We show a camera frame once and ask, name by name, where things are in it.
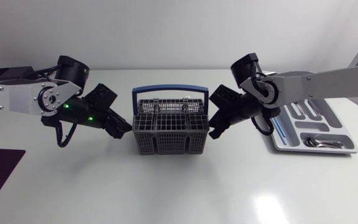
blue handle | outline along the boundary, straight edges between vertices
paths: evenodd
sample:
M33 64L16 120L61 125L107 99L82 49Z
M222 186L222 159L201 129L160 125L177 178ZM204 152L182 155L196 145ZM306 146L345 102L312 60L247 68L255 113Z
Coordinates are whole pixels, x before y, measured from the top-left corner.
M166 85L142 86L132 89L132 104L134 106L134 115L137 115L138 93L145 93L148 91L160 91L160 90L184 90L184 91L195 91L199 93L204 93L204 114L208 114L208 88L202 86L193 86L193 85L166 84Z

white table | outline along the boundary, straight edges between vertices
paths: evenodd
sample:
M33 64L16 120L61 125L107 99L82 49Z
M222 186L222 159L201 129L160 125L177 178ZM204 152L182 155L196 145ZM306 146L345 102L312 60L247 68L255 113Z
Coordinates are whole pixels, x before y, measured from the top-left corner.
M229 70L91 71L86 92L97 83L118 94L112 109L129 123L134 87L237 89ZM186 95L202 97L138 98ZM358 146L358 106L329 102ZM202 155L140 156L133 133L79 126L62 149L40 117L2 112L0 148L27 151L0 191L0 223L358 223L358 153L280 152L250 121L208 137Z

cutlery tray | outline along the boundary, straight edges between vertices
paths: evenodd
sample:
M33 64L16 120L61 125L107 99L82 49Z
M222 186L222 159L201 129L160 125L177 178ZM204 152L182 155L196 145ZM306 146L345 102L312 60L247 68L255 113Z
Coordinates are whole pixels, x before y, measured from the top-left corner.
M309 101L314 106L311 106L308 100L304 100L299 101L298 106L292 103L280 107L281 113L276 119L286 135L286 144L284 144L275 126L272 134L275 147L280 151L357 153L358 148L354 144L349 132L335 115L335 112L328 105L327 101L324 99ZM309 147L305 144L308 137L322 141L340 141L343 143L343 147L342 149Z

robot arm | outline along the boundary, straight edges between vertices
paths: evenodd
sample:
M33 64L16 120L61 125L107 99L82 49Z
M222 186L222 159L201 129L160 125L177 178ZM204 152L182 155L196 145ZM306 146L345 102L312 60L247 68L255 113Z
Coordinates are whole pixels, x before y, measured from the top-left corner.
M251 118L257 129L265 135L273 133L270 118L280 113L280 106L304 99L337 98L358 96L358 67L329 72L287 72L263 74L256 54L249 54L231 67L239 88L239 94L225 86L220 86L210 100L219 108L209 121L215 128L209 135L216 139L230 127ZM269 130L262 130L255 121L261 114Z
M55 79L48 76L56 72ZM39 71L31 67L0 68L0 111L16 111L41 116L41 122L56 129L57 142L65 147L76 125L103 128L114 138L122 138L132 129L110 109L117 95L103 84L79 98L89 68L70 57L60 56L58 65ZM60 121L73 123L62 141Z

cutlery basket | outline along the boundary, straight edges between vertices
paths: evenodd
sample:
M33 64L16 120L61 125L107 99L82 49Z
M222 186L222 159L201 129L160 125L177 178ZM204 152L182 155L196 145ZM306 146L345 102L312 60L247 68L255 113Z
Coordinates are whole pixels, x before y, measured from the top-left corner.
M202 99L146 99L137 94L159 90L204 93ZM208 89L192 85L151 85L132 90L135 139L141 155L202 154L209 131Z

